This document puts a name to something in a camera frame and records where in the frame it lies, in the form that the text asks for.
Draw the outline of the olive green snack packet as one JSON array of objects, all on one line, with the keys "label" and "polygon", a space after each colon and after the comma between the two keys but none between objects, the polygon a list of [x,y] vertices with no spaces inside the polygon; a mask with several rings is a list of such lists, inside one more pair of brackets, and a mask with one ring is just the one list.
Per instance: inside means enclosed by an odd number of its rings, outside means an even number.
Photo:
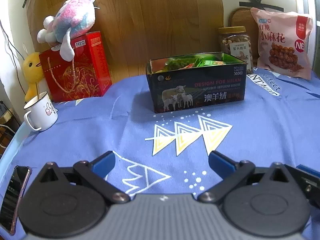
[{"label": "olive green snack packet", "polygon": [[195,62],[195,58],[172,59],[165,65],[164,70],[172,71],[178,69],[193,68]]}]

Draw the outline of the blue printed tablecloth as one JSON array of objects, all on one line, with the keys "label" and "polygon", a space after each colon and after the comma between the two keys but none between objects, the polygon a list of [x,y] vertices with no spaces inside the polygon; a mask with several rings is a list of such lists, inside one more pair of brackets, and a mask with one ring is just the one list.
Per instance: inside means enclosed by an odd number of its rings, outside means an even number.
[{"label": "blue printed tablecloth", "polygon": [[208,154],[217,150],[258,166],[274,161],[319,169],[319,78],[256,69],[242,101],[156,114],[146,77],[124,79],[97,98],[49,103],[49,128],[23,124],[1,159],[1,193],[16,166],[34,179],[49,161],[72,166],[113,151],[109,183],[133,197],[144,193],[200,193],[218,183]]}]

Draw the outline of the black smartphone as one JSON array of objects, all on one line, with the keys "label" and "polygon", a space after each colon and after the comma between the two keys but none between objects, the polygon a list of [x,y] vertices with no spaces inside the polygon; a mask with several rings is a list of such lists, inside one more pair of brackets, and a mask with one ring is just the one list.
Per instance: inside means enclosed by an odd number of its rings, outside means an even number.
[{"label": "black smartphone", "polygon": [[18,207],[25,192],[31,168],[15,166],[1,205],[1,227],[11,236],[15,234]]}]

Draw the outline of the white enamel mug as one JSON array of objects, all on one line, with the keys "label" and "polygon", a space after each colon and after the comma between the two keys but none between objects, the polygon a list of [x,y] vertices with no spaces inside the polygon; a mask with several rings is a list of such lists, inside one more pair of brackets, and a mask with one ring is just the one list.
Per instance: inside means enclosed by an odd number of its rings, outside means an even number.
[{"label": "white enamel mug", "polygon": [[33,97],[24,108],[24,122],[34,132],[43,132],[58,119],[56,108],[53,106],[48,92],[40,93],[40,97]]}]

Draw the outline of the red gift bag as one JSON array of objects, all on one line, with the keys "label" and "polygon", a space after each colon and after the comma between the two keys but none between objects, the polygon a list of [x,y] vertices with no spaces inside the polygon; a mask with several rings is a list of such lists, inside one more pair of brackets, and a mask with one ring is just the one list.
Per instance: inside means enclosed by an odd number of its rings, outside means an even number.
[{"label": "red gift bag", "polygon": [[40,53],[40,61],[54,102],[103,96],[112,85],[99,31],[71,40],[74,59],[67,62],[58,51]]}]

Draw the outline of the black sheep-print box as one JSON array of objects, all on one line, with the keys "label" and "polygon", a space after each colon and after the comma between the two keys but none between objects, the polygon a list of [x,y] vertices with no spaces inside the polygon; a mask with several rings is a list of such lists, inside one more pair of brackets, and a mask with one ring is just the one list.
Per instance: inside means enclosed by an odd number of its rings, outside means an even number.
[{"label": "black sheep-print box", "polygon": [[[195,58],[193,68],[165,71],[172,59]],[[197,67],[201,59],[225,65]],[[245,61],[227,53],[198,53],[150,60],[146,78],[155,113],[241,101],[245,97]]]}]

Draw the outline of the yellow duck plush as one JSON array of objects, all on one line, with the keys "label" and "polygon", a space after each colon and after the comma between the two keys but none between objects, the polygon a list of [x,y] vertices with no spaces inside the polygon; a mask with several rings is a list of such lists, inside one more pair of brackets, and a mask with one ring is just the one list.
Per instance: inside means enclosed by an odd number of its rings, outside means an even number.
[{"label": "yellow duck plush", "polygon": [[28,84],[24,99],[25,102],[29,102],[33,97],[37,96],[39,82],[44,78],[38,52],[31,53],[25,58],[22,71]]}]

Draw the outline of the nut jar with gold lid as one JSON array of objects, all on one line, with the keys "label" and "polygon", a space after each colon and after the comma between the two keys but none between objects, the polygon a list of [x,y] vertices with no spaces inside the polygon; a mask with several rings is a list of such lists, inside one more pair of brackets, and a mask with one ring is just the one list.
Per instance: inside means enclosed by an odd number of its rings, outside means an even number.
[{"label": "nut jar with gold lid", "polygon": [[245,26],[223,27],[218,29],[221,51],[245,61],[247,72],[253,68],[251,39]]}]

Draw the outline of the pink snack bag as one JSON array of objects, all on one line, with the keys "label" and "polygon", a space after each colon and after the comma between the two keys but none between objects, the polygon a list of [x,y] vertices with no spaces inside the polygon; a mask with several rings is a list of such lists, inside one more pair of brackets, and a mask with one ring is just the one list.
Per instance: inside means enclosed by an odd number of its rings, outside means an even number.
[{"label": "pink snack bag", "polygon": [[258,26],[257,66],[281,75],[311,79],[306,44],[313,28],[308,14],[251,8]]}]

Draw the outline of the pink blue plush toy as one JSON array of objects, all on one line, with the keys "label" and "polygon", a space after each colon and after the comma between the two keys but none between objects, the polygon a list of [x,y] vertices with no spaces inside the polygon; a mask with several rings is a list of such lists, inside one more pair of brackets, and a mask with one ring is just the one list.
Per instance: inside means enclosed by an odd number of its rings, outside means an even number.
[{"label": "pink blue plush toy", "polygon": [[95,23],[95,0],[67,0],[55,16],[47,16],[37,41],[52,45],[67,62],[74,59],[71,40],[87,33]]}]

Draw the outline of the wooden board backdrop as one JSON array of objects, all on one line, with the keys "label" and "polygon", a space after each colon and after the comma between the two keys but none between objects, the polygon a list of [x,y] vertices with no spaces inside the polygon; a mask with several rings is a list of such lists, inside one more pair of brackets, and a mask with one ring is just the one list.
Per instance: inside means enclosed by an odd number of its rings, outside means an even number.
[{"label": "wooden board backdrop", "polygon": [[[65,1],[27,1],[32,39]],[[93,29],[101,32],[113,82],[144,74],[150,59],[220,50],[222,0],[96,0],[95,6]]]}]

